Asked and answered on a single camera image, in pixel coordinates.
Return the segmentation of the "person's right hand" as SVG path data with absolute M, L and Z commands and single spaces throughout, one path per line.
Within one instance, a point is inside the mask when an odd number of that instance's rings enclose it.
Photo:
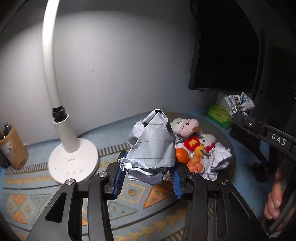
M 279 167 L 275 174 L 273 188 L 267 197 L 267 202 L 264 207 L 264 216 L 268 220 L 277 219 L 280 215 L 280 206 L 282 204 L 282 188 L 281 180 L 283 174 L 283 167 Z

